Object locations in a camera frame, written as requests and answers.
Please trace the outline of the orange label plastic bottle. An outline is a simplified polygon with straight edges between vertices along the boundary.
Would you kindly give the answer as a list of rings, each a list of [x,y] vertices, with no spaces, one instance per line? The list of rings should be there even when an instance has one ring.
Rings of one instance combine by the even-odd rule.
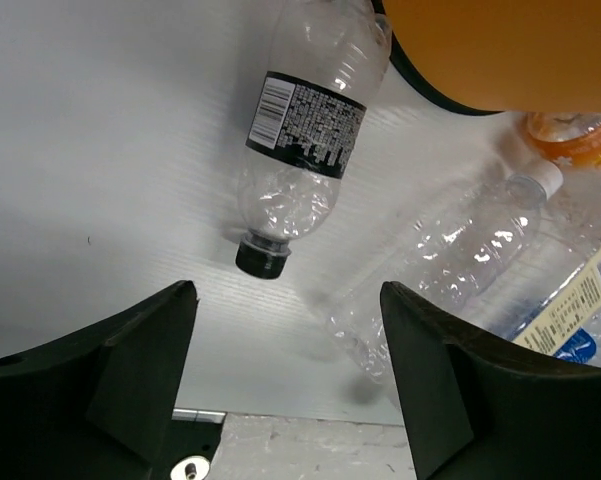
[[[595,172],[601,182],[601,113],[528,113],[524,137],[560,169]]]

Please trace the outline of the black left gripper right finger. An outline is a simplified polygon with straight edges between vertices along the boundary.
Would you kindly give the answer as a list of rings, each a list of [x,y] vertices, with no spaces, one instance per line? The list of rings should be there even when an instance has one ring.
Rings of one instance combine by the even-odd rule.
[[[420,479],[601,479],[601,369],[533,352],[398,282],[384,330]]]

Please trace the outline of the clear unlabelled plastic bottle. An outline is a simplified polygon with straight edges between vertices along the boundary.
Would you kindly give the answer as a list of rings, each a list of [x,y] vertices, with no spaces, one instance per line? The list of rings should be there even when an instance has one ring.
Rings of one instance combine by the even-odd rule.
[[[382,285],[397,281],[459,314],[531,247],[542,210],[563,181],[555,164],[538,159],[494,186],[467,194],[437,217],[415,222],[398,249],[330,311],[332,338],[368,380],[390,383]]]

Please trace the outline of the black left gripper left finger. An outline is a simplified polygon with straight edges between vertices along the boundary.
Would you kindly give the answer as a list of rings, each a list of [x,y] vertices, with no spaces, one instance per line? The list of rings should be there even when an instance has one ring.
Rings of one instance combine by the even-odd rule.
[[[178,281],[114,316],[0,358],[0,479],[148,479],[198,296]]]

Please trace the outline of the clear bottle black label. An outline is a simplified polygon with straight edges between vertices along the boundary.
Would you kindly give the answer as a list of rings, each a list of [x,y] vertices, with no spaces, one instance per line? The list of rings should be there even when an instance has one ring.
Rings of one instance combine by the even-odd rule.
[[[278,278],[291,242],[332,213],[391,38],[389,20],[369,1],[285,3],[239,178],[246,232],[235,264],[243,272]]]

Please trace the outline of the clear bottle cream label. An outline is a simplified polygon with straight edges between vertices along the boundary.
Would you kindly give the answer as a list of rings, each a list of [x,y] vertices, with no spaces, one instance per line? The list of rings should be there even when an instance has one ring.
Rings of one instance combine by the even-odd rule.
[[[481,299],[480,326],[568,362],[601,368],[601,175],[569,170],[533,244]]]

